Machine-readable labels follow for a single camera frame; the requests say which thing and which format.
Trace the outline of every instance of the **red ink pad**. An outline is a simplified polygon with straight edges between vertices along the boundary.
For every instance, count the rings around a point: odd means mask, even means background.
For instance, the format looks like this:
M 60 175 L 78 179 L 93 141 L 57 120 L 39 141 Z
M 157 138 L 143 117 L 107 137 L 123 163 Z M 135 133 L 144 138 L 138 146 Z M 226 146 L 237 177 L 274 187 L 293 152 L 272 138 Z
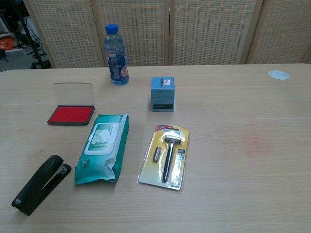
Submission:
M 94 106 L 58 106 L 48 120 L 48 124 L 87 125 L 94 111 Z

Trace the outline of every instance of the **clear plastic lid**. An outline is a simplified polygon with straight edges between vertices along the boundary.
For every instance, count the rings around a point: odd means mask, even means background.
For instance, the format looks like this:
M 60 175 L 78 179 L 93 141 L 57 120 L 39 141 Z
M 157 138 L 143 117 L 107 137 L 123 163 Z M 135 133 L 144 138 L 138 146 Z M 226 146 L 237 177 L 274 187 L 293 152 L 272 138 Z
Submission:
M 95 106 L 90 83 L 54 83 L 53 91 L 58 106 Z

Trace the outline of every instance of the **teal wet wipes pack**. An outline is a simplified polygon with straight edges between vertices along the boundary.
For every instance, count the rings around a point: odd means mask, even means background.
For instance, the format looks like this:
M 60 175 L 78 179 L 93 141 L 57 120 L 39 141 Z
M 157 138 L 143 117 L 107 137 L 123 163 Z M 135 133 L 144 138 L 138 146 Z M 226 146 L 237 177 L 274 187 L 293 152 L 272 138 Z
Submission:
M 75 168 L 76 184 L 116 182 L 121 172 L 129 129 L 128 115 L 99 115 Z

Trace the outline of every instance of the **plastic bottle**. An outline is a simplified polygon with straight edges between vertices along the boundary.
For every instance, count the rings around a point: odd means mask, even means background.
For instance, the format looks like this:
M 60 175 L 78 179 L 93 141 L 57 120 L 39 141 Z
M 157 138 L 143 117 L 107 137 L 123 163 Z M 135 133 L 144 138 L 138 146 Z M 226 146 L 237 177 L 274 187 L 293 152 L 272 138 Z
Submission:
M 117 24 L 107 24 L 105 41 L 105 53 L 110 70 L 110 78 L 115 85 L 128 83 L 129 76 L 126 67 L 125 47 L 123 38 L 118 34 Z

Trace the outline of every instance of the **bottle label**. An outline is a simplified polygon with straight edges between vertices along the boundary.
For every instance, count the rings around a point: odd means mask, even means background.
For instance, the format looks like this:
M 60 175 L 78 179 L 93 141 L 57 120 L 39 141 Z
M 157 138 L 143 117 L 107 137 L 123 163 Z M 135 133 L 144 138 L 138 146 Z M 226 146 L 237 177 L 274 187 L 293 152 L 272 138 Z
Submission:
M 125 55 L 117 56 L 115 53 L 109 54 L 108 52 L 106 55 L 111 79 L 115 81 L 123 81 L 128 79 Z

